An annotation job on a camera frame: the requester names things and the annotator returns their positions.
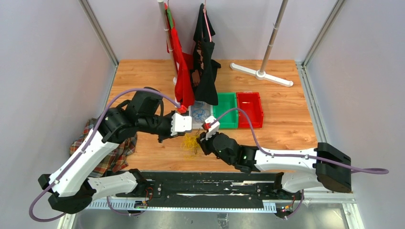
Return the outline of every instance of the plaid shirt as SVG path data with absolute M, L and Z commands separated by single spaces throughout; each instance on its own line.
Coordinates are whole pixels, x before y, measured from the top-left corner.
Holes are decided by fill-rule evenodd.
M 97 119 L 90 119 L 87 121 L 83 134 L 73 142 L 70 146 L 70 155 L 72 155 L 87 137 L 89 131 L 96 124 Z M 107 170 L 118 172 L 128 166 L 127 156 L 135 152 L 135 145 L 137 144 L 137 135 L 125 140 L 117 149 L 110 152 L 90 173 L 89 177 L 102 177 Z

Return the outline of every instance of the red cable connector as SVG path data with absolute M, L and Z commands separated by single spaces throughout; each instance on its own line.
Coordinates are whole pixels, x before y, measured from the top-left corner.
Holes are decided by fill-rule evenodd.
M 185 107 L 184 105 L 181 105 L 179 108 L 177 108 L 177 111 L 178 111 L 180 114 L 184 114 L 184 113 L 186 113 L 186 111 L 187 111 L 187 107 Z
M 204 123 L 204 124 L 202 125 L 202 128 L 203 128 L 204 130 L 208 130 L 209 128 L 211 128 L 211 123 Z

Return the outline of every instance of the black shirt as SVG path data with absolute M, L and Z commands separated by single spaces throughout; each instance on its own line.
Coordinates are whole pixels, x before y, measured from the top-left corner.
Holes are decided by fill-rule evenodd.
M 221 65 L 211 59 L 214 51 L 214 42 L 210 42 L 208 28 L 204 17 L 204 4 L 200 6 L 197 26 L 194 32 L 195 47 L 193 55 L 193 69 L 190 72 L 190 81 L 196 101 L 203 101 L 210 105 L 218 105 L 218 94 L 215 88 L 215 79 Z M 207 15 L 208 27 L 211 37 L 215 31 Z

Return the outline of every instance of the clothing rack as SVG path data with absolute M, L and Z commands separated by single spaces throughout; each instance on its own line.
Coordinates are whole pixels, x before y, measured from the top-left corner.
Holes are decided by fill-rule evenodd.
M 258 79 L 258 80 L 268 80 L 268 81 L 271 81 L 271 82 L 274 82 L 274 83 L 277 83 L 277 84 L 280 84 L 280 85 L 283 85 L 286 87 L 291 87 L 293 85 L 292 81 L 284 80 L 284 79 L 275 77 L 273 75 L 266 74 L 266 72 L 265 72 L 268 58 L 270 56 L 271 49 L 273 48 L 274 40 L 276 39 L 278 28 L 280 27 L 281 19 L 283 18 L 284 11 L 286 10 L 287 3 L 288 3 L 288 0 L 283 0 L 283 2 L 281 3 L 280 11 L 278 12 L 276 23 L 274 24 L 273 32 L 271 33 L 270 41 L 268 42 L 266 53 L 263 58 L 263 62 L 262 62 L 260 69 L 256 71 L 256 70 L 253 70 L 250 68 L 246 68 L 246 67 L 237 65 L 235 63 L 231 63 L 231 68 L 233 70 L 252 75 L 252 76 L 256 77 L 256 79 Z
M 166 9 L 164 6 L 164 0 L 158 0 L 158 4 L 159 4 L 159 8 L 160 8 L 160 14 L 163 19 L 164 30 L 166 31 L 167 47 L 169 49 L 171 61 L 173 62 L 173 67 L 174 67 L 173 83 L 176 84 L 176 82 L 177 82 L 177 65 L 176 65 L 176 62 L 174 61 L 173 48 L 171 46 L 171 40 L 170 40 L 171 35 L 170 35 L 170 29 L 169 29 L 169 25 L 168 25 L 167 18 L 166 18 Z

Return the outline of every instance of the wood grain surface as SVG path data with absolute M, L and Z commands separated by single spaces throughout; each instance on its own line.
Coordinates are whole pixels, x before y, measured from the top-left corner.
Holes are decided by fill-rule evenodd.
M 218 92 L 259 92 L 264 112 L 263 128 L 255 129 L 262 147 L 270 149 L 305 149 L 317 144 L 307 103 L 302 90 L 295 62 L 269 61 L 266 73 L 292 80 L 292 87 L 284 87 L 269 81 L 260 81 L 237 71 L 231 70 L 230 63 L 259 69 L 258 60 L 219 60 L 222 68 L 218 70 L 215 82 Z M 153 87 L 174 99 L 173 66 L 170 60 L 122 60 L 119 63 L 111 100 L 118 93 L 136 87 Z M 114 105 L 131 99 L 133 93 L 119 98 Z M 164 100 L 165 114 L 174 106 Z M 250 129 L 221 130 L 238 144 L 254 146 Z M 126 169 L 165 171 L 227 171 L 236 170 L 216 159 L 214 155 L 205 156 L 201 150 L 182 150 L 183 137 L 166 139 L 162 144 L 156 135 L 138 133 L 136 151 L 129 156 Z

